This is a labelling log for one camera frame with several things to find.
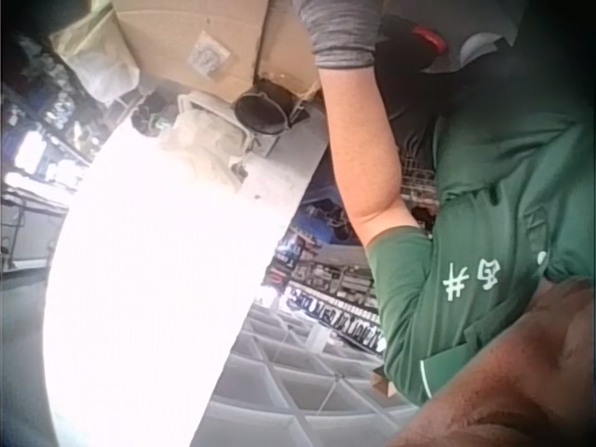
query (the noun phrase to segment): wire rack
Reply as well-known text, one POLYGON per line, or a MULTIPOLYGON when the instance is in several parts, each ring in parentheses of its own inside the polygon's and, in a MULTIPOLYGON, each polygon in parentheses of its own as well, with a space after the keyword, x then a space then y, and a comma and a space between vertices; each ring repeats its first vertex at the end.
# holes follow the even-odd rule
POLYGON ((402 186, 401 196, 411 207, 439 207, 435 173, 430 169, 422 169, 416 159, 405 154, 401 158, 402 186))

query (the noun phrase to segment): skin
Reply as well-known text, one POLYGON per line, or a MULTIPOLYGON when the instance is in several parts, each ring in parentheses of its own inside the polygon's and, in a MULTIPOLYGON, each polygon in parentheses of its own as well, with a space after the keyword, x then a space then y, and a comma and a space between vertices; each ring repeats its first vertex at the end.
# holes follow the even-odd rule
POLYGON ((335 180, 362 244, 369 245, 388 228, 417 227, 400 195, 399 152, 373 68, 321 69, 319 77, 335 180))
POLYGON ((594 290, 570 280, 536 296, 391 445, 581 445, 593 397, 594 290))

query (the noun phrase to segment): cardboard box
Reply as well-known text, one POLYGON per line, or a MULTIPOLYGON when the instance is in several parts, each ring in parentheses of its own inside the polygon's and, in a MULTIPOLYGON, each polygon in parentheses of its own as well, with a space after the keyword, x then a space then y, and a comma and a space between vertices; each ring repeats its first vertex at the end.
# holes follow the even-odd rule
POLYGON ((388 398, 398 394, 398 390, 395 388, 395 385, 393 385, 393 382, 389 382, 389 379, 386 378, 382 366, 372 371, 371 385, 379 393, 388 398))
POLYGON ((310 37, 291 0, 270 1, 258 73, 304 99, 320 87, 310 37))
POLYGON ((251 88, 268 0, 114 0, 142 71, 233 102, 251 88), (206 33, 229 58, 210 76, 189 62, 206 33))

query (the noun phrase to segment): green uniform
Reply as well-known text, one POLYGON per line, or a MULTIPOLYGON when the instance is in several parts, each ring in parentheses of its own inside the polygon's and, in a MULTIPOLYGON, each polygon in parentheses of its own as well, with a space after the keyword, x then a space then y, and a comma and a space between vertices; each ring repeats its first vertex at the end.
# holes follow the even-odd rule
POLYGON ((440 213, 367 249, 386 374, 422 404, 524 311, 541 277, 594 277, 594 111, 479 94, 435 147, 440 213))

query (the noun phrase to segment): black pot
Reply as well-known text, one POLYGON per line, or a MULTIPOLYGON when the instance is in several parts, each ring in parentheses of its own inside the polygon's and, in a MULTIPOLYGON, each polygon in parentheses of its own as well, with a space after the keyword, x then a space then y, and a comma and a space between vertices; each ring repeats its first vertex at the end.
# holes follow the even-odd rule
POLYGON ((247 129, 263 135, 279 135, 291 127, 296 101, 284 87, 261 79, 234 103, 237 120, 247 129))

